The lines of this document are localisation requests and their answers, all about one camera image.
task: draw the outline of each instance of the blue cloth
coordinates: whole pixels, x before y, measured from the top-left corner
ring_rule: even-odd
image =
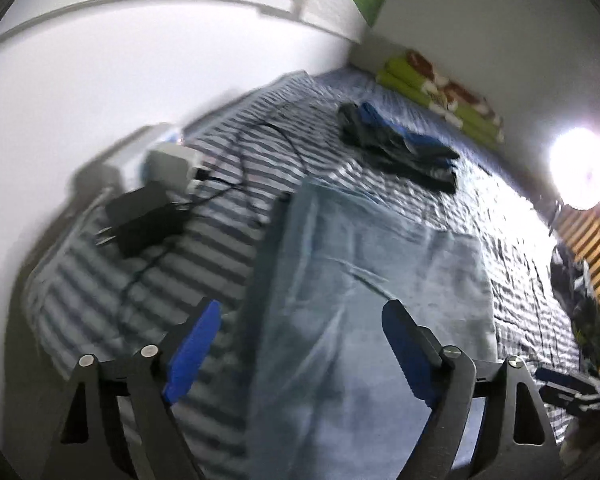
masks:
[[[189,393],[191,385],[198,377],[202,361],[205,360],[211,343],[220,330],[220,323],[220,303],[212,301],[169,361],[167,383],[162,392],[168,404],[175,404]]]
[[[430,410],[382,331],[397,298],[440,342],[496,359],[480,242],[306,182],[289,206],[248,406],[252,480],[396,478]],[[470,417],[457,463],[472,455]]]
[[[378,110],[370,104],[370,103],[362,103],[358,107],[358,113],[360,114],[360,120],[367,126],[375,127],[375,128],[389,128],[394,132],[397,132],[405,139],[407,142],[411,143],[413,146],[426,146],[428,148],[439,148],[442,152],[446,152],[447,154],[453,153],[452,150],[439,139],[435,137],[431,137],[424,134],[417,134],[412,132],[408,128],[404,126],[400,126],[400,124],[391,123],[387,121],[382,115],[378,113]],[[452,164],[450,158],[448,156],[439,156],[429,161],[430,163],[439,166],[440,168],[452,168],[454,165]]]
[[[240,364],[224,364],[222,373],[212,385],[216,396],[221,399],[222,408],[240,418],[247,416],[249,388],[256,364],[265,305],[269,303],[290,204],[291,195],[286,193],[276,200],[264,238],[258,245],[250,284],[238,310],[234,329],[233,350],[240,356]]]

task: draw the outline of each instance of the bed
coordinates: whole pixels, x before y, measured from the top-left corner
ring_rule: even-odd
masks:
[[[340,141],[336,121],[339,104],[361,101],[461,153],[458,191],[431,192],[361,162],[358,152]],[[295,148],[275,128],[258,124],[263,120],[283,128]],[[479,238],[493,291],[498,357],[520,355],[532,372],[539,365],[578,370],[570,320],[549,282],[555,238],[497,162],[428,110],[354,69],[318,78],[296,73],[191,125],[186,134],[217,176],[239,182],[244,165],[248,192],[233,190],[197,207],[185,235],[122,304],[129,281],[163,248],[122,260],[114,247],[96,247],[94,237],[106,220],[95,203],[32,274],[24,309],[40,346],[67,378],[82,355],[108,360],[157,344],[203,296],[221,301],[220,332],[198,380],[173,408],[209,478],[247,478],[245,420],[223,408],[214,380],[239,359],[231,351],[232,329],[270,210],[282,192],[298,188],[305,173],[363,191],[410,221]],[[208,183],[196,193],[208,197],[223,187]],[[561,441],[570,419],[562,410],[548,413]],[[122,415],[132,426],[130,410],[123,408]]]

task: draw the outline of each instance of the mattress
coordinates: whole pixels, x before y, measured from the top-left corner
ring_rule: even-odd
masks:
[[[286,203],[286,210],[285,202],[274,206],[282,211],[258,247],[236,331],[235,351],[247,366],[257,349],[255,366],[244,368],[232,391],[248,402],[250,478],[398,478],[437,395],[416,387],[416,396],[417,381],[405,380],[400,352],[385,335],[384,304],[398,298],[441,345],[495,361],[480,241],[409,222],[366,194],[310,178]],[[279,230],[272,258],[269,234]],[[240,337],[258,326],[259,336]],[[458,467],[471,462],[484,400],[472,408]]]
[[[340,141],[338,106],[362,100],[387,119],[436,136],[463,155],[455,195],[382,174]],[[281,192],[293,192],[307,174],[362,191],[412,222],[477,237],[493,292],[498,357],[520,355],[532,372],[539,365],[578,369],[570,321],[549,282],[555,239],[532,205],[505,175],[497,174],[488,154],[427,110],[356,71],[318,79],[297,73],[192,125],[187,139],[205,153],[218,177],[239,182],[244,165],[248,193],[232,190],[197,207],[185,235],[143,275],[123,304],[126,284],[163,249],[122,260],[115,247],[96,247],[94,237],[106,219],[102,208],[94,207],[59,243],[61,249],[43,272],[32,276],[24,309],[40,346],[68,377],[85,353],[108,360],[159,344],[171,326],[185,319],[190,305],[203,296],[221,301],[220,332],[198,380],[173,407],[209,478],[246,478],[245,420],[222,405],[214,381],[223,367],[239,361],[231,351],[232,329],[270,210]],[[223,187],[209,182],[197,193],[210,196]],[[562,410],[550,408],[548,413],[560,441],[569,418]],[[132,426],[130,410],[122,414]]]

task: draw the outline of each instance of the bright light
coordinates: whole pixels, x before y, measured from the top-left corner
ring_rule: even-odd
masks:
[[[576,128],[555,141],[550,168],[565,204],[580,210],[600,202],[600,138]]]

